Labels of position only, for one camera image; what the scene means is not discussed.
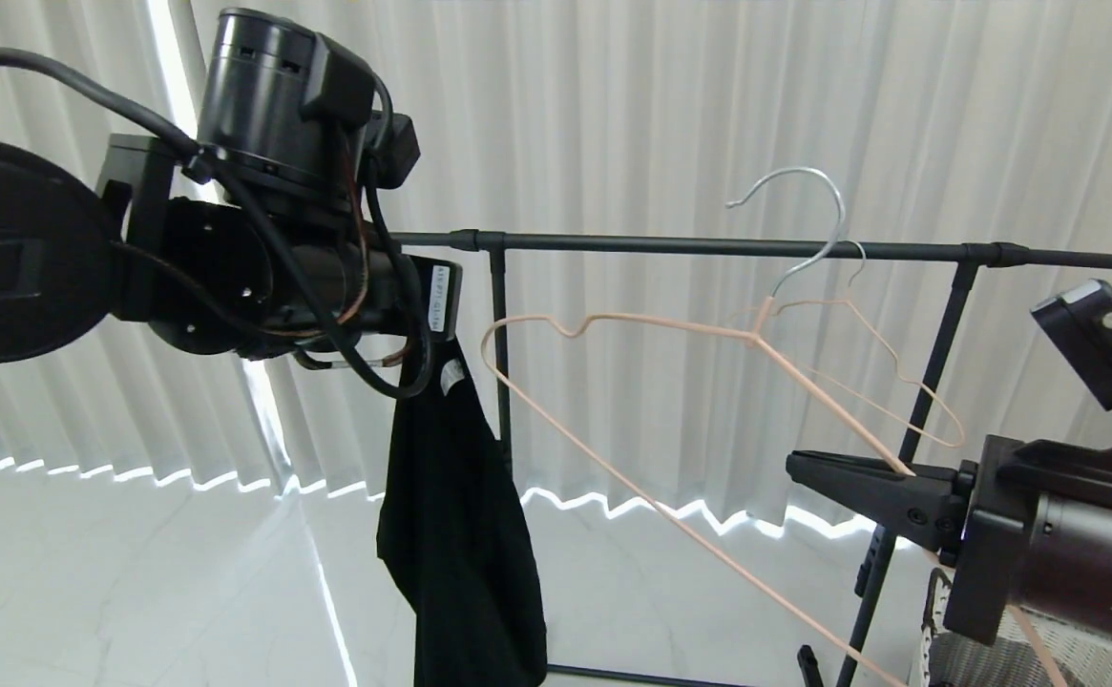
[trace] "clothing tag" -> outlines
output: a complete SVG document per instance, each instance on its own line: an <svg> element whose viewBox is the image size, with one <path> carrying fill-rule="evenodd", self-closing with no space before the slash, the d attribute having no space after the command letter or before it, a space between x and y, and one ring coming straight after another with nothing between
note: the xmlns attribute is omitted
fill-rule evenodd
<svg viewBox="0 0 1112 687"><path fill-rule="evenodd" d="M441 394L449 396L449 388L459 381L467 379L467 370L458 360L450 360L446 367L441 368Z"/></svg>
<svg viewBox="0 0 1112 687"><path fill-rule="evenodd" d="M428 290L428 329L446 330L446 299L449 296L449 266L434 266L433 288Z"/></svg>

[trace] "clothing rack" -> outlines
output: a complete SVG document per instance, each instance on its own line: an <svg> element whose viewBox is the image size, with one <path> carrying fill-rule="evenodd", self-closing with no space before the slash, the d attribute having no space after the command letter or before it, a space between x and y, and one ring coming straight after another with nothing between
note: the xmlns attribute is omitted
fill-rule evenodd
<svg viewBox="0 0 1112 687"><path fill-rule="evenodd" d="M506 273L506 257L508 251L560 251L560 252L647 252L678 253L678 256L745 256L766 258L808 258L823 247L817 240L768 240L768 239L674 239L656 238L656 236L589 236L589 235L553 235L553 233L508 233L504 231L481 231L463 229L448 233L395 233L395 238L404 246L441 246L467 252L488 253L492 272L492 317L502 319L508 317L507 290L504 273ZM925 365L923 386L936 391L941 375L950 356L962 312L967 303L975 277L980 268L1013 268L1013 266L1074 266L1088 269L1111 269L1112 253L1105 252L1072 252L1043 251L1043 249L1026 248L1016 243L883 243L862 242L865 257L870 260L953 262L954 279L950 283L950 293L943 312L930 360ZM853 243L837 243L827 259L860 259L861 250ZM507 327L495 331L495 361L503 371L509 374L509 337ZM923 429L930 415L933 399L922 388L916 396L909 425ZM509 410L509 389L503 382L497 382L497 407L500 418L500 447L506 461L513 457L513 425ZM911 464L916 457L921 435L907 430L903 444L900 445L900 460ZM853 621L853 634L848 643L861 651L865 648L866 636L873 623L874 610L878 606L883 584L886 583L886 571L895 551L895 535L875 528L870 540L870 550L865 560L857 569L856 587L853 591L861 597L856 620ZM807 687L822 684L817 675L813 654L808 647L798 653L798 664L805 676ZM836 687L848 687L856 673L856 660L847 657L840 669ZM619 670L599 670L577 668L577 666L550 665L552 674L574 675L614 679L629 684L674 684L681 687L737 687L721 683L703 683L695 679L662 677Z"/></svg>

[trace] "black cloth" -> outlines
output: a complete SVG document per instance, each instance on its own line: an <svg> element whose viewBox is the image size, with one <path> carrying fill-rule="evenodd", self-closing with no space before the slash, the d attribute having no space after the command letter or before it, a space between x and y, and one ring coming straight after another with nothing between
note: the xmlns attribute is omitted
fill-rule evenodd
<svg viewBox="0 0 1112 687"><path fill-rule="evenodd" d="M415 684L535 686L547 626L522 504L458 340L434 357L428 388L395 406L377 522L377 556L416 614Z"/></svg>

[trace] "white curtain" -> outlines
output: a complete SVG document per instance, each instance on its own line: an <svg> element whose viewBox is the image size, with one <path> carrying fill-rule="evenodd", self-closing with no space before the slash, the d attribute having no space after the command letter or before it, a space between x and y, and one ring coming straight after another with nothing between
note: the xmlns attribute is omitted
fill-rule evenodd
<svg viewBox="0 0 1112 687"><path fill-rule="evenodd" d="M107 4L0 0L0 43L66 58L163 110L163 72L153 66L142 3ZM395 231L821 239L833 209L813 179L780 179L742 209L723 207L765 171L813 165L840 183L853 239L1013 240L1112 252L1112 3L246 4L359 52L389 83L397 108L415 118L424 157L403 190L384 199ZM170 3L192 92L220 6ZM0 74L0 138L92 179L111 121L58 93L40 78ZM43 103L53 109L33 117L18 109ZM495 419L490 378L477 364L490 321L486 260L444 253L467 268L459 335ZM509 308L568 322L600 309L726 322L756 305L791 263L512 252ZM838 295L853 269L817 266L791 279L782 299ZM856 279L858 308L901 351L909 377L925 366L952 277L950 266L874 261ZM1035 301L1088 277L1112 282L1112 272L1043 266L981 272L943 384L969 445L926 445L922 460L977 457L985 434L1112 440L1110 418L1027 316ZM895 381L883 349L838 309L790 312L768 335L896 415L913 405L916 388ZM138 345L107 344L115 336ZM703 497L722 517L744 508L778 521L791 490L788 449L865 452L764 358L733 344L618 325L577 342L538 326L517 327L510 338L517 381L668 504ZM111 322L23 368L83 366L85 347L118 355L107 354L106 370L86 369L88 378L59 379L139 429L91 440L105 451L98 460L156 461L158 445L141 439L152 436L189 461L208 451L203 461L238 470L269 465L249 400L206 404L193 388L175 387L246 397L225 392L245 386L236 361L188 358ZM117 374L129 368L156 386L112 395L125 388ZM176 369L186 374L167 371ZM389 401L347 371L310 374L277 360L268 374L299 484L336 490L364 481L380 490ZM150 395L141 405L159 416L197 421L206 441L177 431L156 438L172 427L141 421L139 406L111 408L138 394ZM897 447L897 422L842 400ZM188 401L197 415L180 406ZM18 418L0 406L0 434ZM107 436L101 425L73 421L69 436ZM519 404L513 426L520 487L564 497L600 491L613 504L631 496ZM206 436L211 427L224 429L220 440ZM50 428L31 429L31 445L50 442ZM931 429L950 435L939 412Z"/></svg>

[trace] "laundry basket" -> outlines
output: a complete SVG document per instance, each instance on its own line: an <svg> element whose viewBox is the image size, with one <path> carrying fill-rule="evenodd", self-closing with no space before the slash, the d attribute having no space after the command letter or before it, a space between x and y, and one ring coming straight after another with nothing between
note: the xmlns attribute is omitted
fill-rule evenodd
<svg viewBox="0 0 1112 687"><path fill-rule="evenodd" d="M1031 645L1006 613L992 647L941 626L950 578L933 571L921 624L921 648L909 676L920 687L1052 687ZM1075 627L1027 613L1070 687L1112 687L1112 643Z"/></svg>

